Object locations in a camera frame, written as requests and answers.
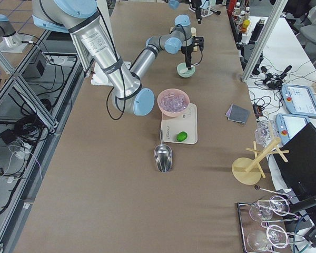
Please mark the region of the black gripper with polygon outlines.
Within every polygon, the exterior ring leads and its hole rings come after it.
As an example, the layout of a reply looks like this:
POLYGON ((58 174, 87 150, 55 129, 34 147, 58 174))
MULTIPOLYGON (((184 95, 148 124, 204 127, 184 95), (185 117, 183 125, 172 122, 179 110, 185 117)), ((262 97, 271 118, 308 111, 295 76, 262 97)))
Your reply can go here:
POLYGON ((197 22, 199 24, 201 24, 201 20, 202 20, 202 17, 201 17, 201 5, 202 5, 202 1, 201 0, 191 0, 191 6, 192 6, 192 8, 195 11, 195 16, 196 16, 197 22))
POLYGON ((191 44, 189 46, 182 46, 181 47, 181 52, 185 56, 185 64, 186 64, 186 68, 187 69, 191 69, 192 68, 191 61, 192 61, 193 48, 194 48, 193 44, 191 44))

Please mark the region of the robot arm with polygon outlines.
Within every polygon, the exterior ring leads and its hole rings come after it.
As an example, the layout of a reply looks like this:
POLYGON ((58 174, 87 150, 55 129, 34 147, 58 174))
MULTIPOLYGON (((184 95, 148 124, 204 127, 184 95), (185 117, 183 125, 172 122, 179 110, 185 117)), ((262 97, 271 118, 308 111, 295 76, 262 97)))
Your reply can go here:
POLYGON ((146 41, 146 47, 133 65, 128 68, 116 52, 106 25, 101 25, 102 14, 96 1, 33 1, 34 24, 45 30, 69 33, 79 51, 86 48, 113 85, 113 105, 121 112, 137 116, 149 114, 155 96, 152 90, 143 88, 141 77, 150 68, 160 51, 185 54, 187 67, 195 38, 191 33, 188 15, 175 18, 170 34, 154 36, 146 41))
POLYGON ((169 7, 172 9, 177 9, 180 4, 191 5, 191 9, 193 9, 195 12, 195 16, 196 16, 198 24, 202 23, 202 16, 201 16, 202 1, 201 0, 168 0, 165 2, 168 3, 169 7))

